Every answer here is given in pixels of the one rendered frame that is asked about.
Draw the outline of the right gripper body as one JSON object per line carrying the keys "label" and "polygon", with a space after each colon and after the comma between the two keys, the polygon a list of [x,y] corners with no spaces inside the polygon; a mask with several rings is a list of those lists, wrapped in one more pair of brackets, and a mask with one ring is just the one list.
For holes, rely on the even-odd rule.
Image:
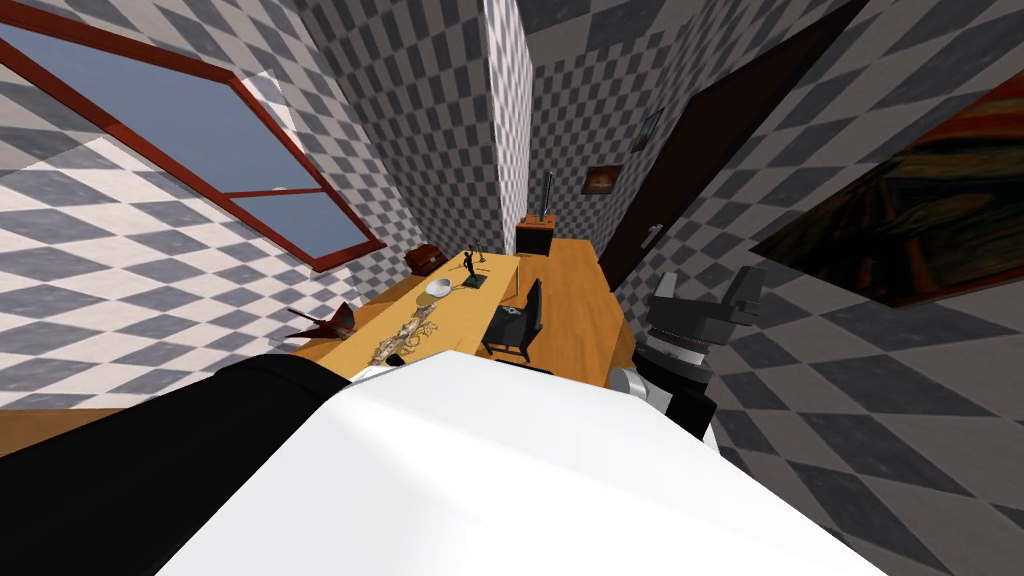
{"label": "right gripper body", "polygon": [[683,339],[709,344],[727,344],[743,324],[743,305],[686,300],[652,295],[648,298],[647,322],[651,336],[680,344]]}

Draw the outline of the small brown framed picture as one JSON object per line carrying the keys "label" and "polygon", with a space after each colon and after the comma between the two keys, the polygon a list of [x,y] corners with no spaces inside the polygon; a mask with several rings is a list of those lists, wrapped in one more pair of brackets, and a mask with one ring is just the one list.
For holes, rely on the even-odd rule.
{"label": "small brown framed picture", "polygon": [[581,190],[582,195],[610,194],[622,171],[621,165],[594,166],[587,170]]}

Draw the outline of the brown cabinet with screen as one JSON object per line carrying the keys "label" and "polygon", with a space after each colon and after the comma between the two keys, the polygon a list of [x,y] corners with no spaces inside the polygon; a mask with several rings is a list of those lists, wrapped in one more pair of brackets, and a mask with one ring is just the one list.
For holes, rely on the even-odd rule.
{"label": "brown cabinet with screen", "polygon": [[546,171],[539,212],[527,214],[516,224],[515,247],[517,254],[549,255],[556,219],[550,213],[553,184],[554,173]]}

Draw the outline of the black chair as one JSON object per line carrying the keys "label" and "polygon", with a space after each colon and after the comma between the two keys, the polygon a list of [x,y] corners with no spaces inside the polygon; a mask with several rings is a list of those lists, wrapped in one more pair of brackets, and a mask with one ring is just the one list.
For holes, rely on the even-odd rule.
{"label": "black chair", "polygon": [[528,346],[542,330],[542,280],[537,279],[522,308],[499,306],[482,339],[487,355],[496,349],[521,356],[530,363]]}

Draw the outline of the small dark framed picture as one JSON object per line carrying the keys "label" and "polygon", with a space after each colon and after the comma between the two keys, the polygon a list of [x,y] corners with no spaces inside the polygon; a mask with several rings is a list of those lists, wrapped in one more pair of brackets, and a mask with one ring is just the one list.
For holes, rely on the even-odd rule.
{"label": "small dark framed picture", "polygon": [[646,148],[660,121],[663,112],[664,108],[659,108],[644,119],[630,148],[631,154],[640,152]]}

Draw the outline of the dark brown door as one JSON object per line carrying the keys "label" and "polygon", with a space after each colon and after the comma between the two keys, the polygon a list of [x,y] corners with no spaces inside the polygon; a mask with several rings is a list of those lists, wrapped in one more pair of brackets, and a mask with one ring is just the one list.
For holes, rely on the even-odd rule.
{"label": "dark brown door", "polygon": [[867,1],[840,0],[827,14],[690,97],[599,260],[610,289],[662,237],[643,250],[649,228],[679,218]]}

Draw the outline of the large dark orange painting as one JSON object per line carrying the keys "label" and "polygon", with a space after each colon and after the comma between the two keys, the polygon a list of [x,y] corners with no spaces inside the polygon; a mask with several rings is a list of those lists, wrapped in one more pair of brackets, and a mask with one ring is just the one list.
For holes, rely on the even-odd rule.
{"label": "large dark orange painting", "polygon": [[893,308],[1024,278],[1024,70],[754,251]]}

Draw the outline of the wooden desk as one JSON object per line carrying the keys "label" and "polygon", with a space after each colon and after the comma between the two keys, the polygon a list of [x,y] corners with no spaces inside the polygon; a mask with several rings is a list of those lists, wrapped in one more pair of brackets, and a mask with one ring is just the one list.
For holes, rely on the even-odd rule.
{"label": "wooden desk", "polygon": [[518,294],[519,263],[520,258],[511,255],[474,257],[475,272],[485,281],[471,288],[464,285],[467,269],[454,258],[348,339],[313,340],[294,353],[350,380],[369,366],[383,365],[392,354],[407,363],[446,349],[472,355],[501,302]]}

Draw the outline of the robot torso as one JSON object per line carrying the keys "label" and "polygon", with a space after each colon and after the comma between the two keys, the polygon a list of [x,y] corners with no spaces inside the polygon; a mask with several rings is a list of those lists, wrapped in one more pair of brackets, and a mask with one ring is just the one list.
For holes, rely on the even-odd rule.
{"label": "robot torso", "polygon": [[645,401],[455,351],[333,396],[157,576],[885,576]]}

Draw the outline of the dark red case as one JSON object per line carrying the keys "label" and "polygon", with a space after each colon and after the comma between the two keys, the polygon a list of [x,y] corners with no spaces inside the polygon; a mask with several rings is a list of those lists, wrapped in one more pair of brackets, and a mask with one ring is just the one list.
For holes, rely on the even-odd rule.
{"label": "dark red case", "polygon": [[434,244],[423,244],[410,250],[404,259],[411,274],[421,277],[429,276],[449,260],[440,248]]}

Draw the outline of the red framed window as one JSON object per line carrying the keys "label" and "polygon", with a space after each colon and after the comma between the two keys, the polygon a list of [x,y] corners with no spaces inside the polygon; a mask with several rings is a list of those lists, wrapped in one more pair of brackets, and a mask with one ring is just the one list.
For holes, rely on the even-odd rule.
{"label": "red framed window", "polygon": [[0,64],[325,272],[382,243],[230,71],[0,0]]}

